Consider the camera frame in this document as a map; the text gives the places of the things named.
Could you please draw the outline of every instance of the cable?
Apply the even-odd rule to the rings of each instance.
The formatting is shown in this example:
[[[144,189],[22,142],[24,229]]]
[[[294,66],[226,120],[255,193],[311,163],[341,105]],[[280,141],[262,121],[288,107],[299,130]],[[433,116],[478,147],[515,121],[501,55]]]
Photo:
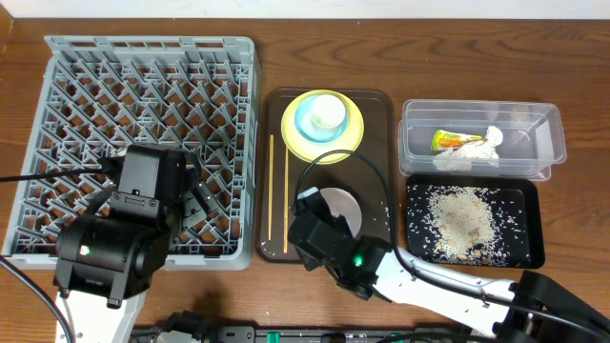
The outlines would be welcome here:
[[[82,170],[75,170],[75,171],[46,172],[46,173],[33,174],[33,175],[5,176],[5,177],[0,177],[0,183],[12,182],[12,181],[42,180],[42,179],[50,179],[50,178],[61,177],[61,176],[78,175],[78,174],[82,174],[82,173],[103,173],[103,172],[102,172],[102,170],[98,170],[98,169],[82,169]]]
[[[465,295],[465,296],[470,296],[473,297],[475,299],[481,300],[485,303],[491,303],[491,304],[496,304],[496,305],[501,305],[501,306],[506,306],[508,308],[511,308],[513,310],[516,311],[521,311],[521,312],[526,312],[526,313],[531,313],[534,315],[537,315],[539,317],[542,318],[546,318],[549,320],[553,320],[556,321],[558,323],[570,326],[574,329],[583,331],[585,333],[589,333],[592,334],[593,336],[600,338],[600,339],[604,339],[604,341],[610,341],[610,336],[608,336],[607,334],[602,334],[599,333],[595,330],[592,330],[590,328],[587,328],[586,326],[583,326],[577,322],[568,320],[568,319],[564,319],[561,318],[560,316],[554,315],[554,314],[550,314],[550,313],[546,313],[544,311],[539,311],[539,310],[534,310],[534,309],[530,309],[527,308],[525,306],[521,306],[521,305],[517,305],[517,304],[513,304],[511,301],[507,301],[507,300],[503,300],[503,299],[497,299],[494,298],[492,296],[489,296],[487,294],[482,294],[482,293],[473,293],[473,292],[468,292],[462,289],[459,289],[457,287],[453,287],[451,285],[445,285],[441,282],[438,282],[430,277],[427,277],[425,275],[422,275],[419,270],[417,268],[412,268],[410,267],[402,258],[402,255],[400,254],[400,251],[398,250],[398,242],[397,242],[397,229],[396,229],[396,223],[395,223],[395,212],[394,212],[394,198],[392,197],[392,193],[390,191],[390,185],[388,183],[388,181],[385,179],[385,177],[383,176],[383,173],[381,172],[381,170],[379,169],[378,166],[375,165],[375,163],[373,163],[373,161],[371,161],[370,159],[368,159],[366,156],[355,152],[355,151],[346,151],[346,150],[334,150],[334,151],[328,151],[328,152],[324,152],[322,153],[320,156],[318,156],[315,160],[313,160],[309,166],[307,166],[307,168],[305,169],[305,171],[303,171],[303,173],[298,177],[298,181],[296,182],[296,187],[295,187],[295,204],[296,201],[298,199],[298,194],[299,194],[299,189],[300,186],[303,182],[303,180],[305,179],[305,176],[307,175],[307,173],[314,167],[314,165],[319,162],[321,159],[323,159],[324,157],[330,156],[332,154],[336,154],[336,153],[347,153],[351,156],[355,156],[357,158],[359,158],[361,161],[363,161],[364,163],[368,164],[377,174],[377,177],[379,178],[379,181],[381,181],[381,184],[383,185],[383,189],[385,190],[385,195],[387,197],[388,200],[388,216],[389,216],[389,221],[390,221],[390,245],[392,246],[392,250],[394,252],[394,255],[396,256],[396,259],[398,260],[398,263],[400,263],[400,266],[402,268],[404,268],[405,271],[407,271],[408,273],[411,274],[411,276],[418,278],[419,280],[426,282],[428,284],[431,284],[433,286],[439,287],[445,291],[449,291],[449,292],[453,292],[453,293],[458,293],[461,295]]]
[[[401,340],[409,339],[413,340],[427,340],[431,339],[451,339],[452,342],[455,340],[468,341],[468,342],[480,342],[480,343],[497,343],[499,340],[489,337],[475,336],[471,334],[459,334],[459,333],[404,333],[397,334],[391,337],[386,337],[378,340],[377,343],[393,343]]]
[[[45,303],[45,305],[47,305],[47,307],[49,308],[49,310],[51,310],[51,312],[53,313],[55,318],[57,318],[59,325],[61,325],[61,329],[64,331],[64,335],[66,336],[67,343],[74,343],[75,342],[74,335],[73,335],[72,331],[70,330],[70,325],[68,324],[66,317],[64,317],[64,314],[62,314],[59,311],[59,309],[57,308],[57,306],[55,305],[53,300],[45,293],[45,291],[43,291],[40,287],[38,287],[38,285],[36,285],[35,282],[33,282],[27,275],[25,275],[24,273],[19,271],[15,266],[13,266],[2,255],[0,255],[0,264],[4,268],[6,268],[7,271],[9,271],[13,275],[15,275],[16,278],[18,278],[24,284],[26,284],[26,286],[28,286],[31,289],[31,291],[34,292],[34,294],[38,295],[40,300],[42,300],[42,302]]]

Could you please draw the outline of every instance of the white wall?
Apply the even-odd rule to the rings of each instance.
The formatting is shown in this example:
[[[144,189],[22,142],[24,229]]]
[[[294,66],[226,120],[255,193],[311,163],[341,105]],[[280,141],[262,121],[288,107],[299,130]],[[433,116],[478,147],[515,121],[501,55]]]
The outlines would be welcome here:
[[[610,0],[0,0],[13,17],[610,19]]]

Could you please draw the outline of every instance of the yellow plate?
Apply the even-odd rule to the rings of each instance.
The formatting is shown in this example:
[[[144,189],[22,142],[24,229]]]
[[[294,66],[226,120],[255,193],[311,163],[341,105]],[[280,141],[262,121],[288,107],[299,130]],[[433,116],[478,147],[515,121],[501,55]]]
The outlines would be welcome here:
[[[303,137],[295,125],[295,113],[296,108],[306,98],[312,95],[334,95],[345,106],[348,115],[348,124],[345,131],[334,141],[329,143],[314,143],[307,138]],[[362,119],[362,113],[356,106],[352,99],[347,96],[336,92],[327,90],[308,91],[299,95],[293,102],[288,105],[282,116],[282,138],[288,150],[292,152],[296,157],[302,159],[305,162],[312,162],[316,157],[320,156],[324,152],[333,151],[337,149],[355,151],[360,141],[362,141],[362,135],[364,134],[364,120]],[[322,158],[318,164],[332,164],[339,162],[346,157],[348,154],[338,153]]]

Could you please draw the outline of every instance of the black container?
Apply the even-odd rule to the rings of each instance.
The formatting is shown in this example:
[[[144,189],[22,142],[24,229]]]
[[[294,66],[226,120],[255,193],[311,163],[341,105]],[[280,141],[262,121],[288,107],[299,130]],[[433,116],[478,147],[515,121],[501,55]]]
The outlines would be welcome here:
[[[416,174],[407,179],[407,242],[408,250],[413,255],[428,261],[439,262],[440,252],[434,246],[438,240],[434,229],[423,230],[424,216],[428,210],[428,191],[436,186],[475,187],[498,190],[490,195],[488,201],[494,220],[497,213],[511,213],[519,232],[499,231],[499,242],[507,256],[503,267],[537,269],[544,264],[544,243],[540,222],[540,207],[536,186],[525,179],[502,179],[494,177],[471,177]],[[440,262],[450,264],[473,264],[469,262]]]

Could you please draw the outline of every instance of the green light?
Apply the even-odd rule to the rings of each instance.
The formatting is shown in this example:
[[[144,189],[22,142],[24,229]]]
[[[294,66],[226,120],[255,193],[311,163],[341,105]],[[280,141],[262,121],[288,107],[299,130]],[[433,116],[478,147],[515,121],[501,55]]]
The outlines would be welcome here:
[[[362,266],[362,256],[357,255],[356,257],[354,257],[354,264],[356,265],[356,267]]]

